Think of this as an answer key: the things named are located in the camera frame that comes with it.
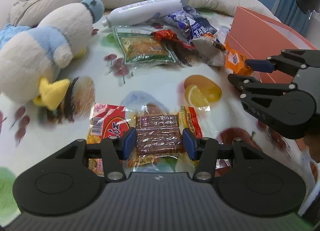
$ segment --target orange snack package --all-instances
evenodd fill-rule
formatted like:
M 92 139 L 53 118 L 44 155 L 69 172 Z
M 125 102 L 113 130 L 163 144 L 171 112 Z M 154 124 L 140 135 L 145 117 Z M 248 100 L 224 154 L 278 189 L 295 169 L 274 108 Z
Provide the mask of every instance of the orange snack package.
M 231 69 L 235 74 L 240 76 L 250 76 L 253 70 L 245 64 L 247 58 L 240 52 L 231 49 L 228 43 L 226 43 L 226 49 L 228 50 L 228 54 L 226 55 L 225 68 Z

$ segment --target blue plush hat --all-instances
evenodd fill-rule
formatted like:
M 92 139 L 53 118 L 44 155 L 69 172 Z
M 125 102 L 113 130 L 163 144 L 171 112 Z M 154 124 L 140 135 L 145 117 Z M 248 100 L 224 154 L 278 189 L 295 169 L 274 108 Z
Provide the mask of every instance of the blue plush hat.
M 104 5 L 101 0 L 83 0 L 81 3 L 90 11 L 93 18 L 93 23 L 98 22 L 102 18 L 104 13 Z

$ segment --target green snack package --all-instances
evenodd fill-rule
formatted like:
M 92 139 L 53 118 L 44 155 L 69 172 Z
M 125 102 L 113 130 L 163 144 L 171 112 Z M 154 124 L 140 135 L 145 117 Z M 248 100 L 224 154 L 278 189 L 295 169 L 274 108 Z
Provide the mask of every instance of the green snack package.
M 115 27 L 114 34 L 124 53 L 124 63 L 131 65 L 174 64 L 174 53 L 150 36 L 151 30 L 138 27 Z

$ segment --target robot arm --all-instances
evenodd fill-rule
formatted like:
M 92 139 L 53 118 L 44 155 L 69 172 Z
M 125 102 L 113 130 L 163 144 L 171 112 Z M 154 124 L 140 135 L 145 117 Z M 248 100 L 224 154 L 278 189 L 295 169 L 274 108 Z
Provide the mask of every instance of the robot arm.
M 320 128 L 320 51 L 282 50 L 266 60 L 246 60 L 254 71 L 279 70 L 290 84 L 263 84 L 254 77 L 230 74 L 246 112 L 288 139 L 299 139 Z

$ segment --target white bottle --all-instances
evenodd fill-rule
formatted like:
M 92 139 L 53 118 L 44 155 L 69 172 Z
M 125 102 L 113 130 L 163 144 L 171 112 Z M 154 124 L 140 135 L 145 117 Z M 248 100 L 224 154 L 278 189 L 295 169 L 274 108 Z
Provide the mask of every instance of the white bottle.
M 104 27 L 135 25 L 182 9 L 181 0 L 147 0 L 116 8 L 102 21 Z

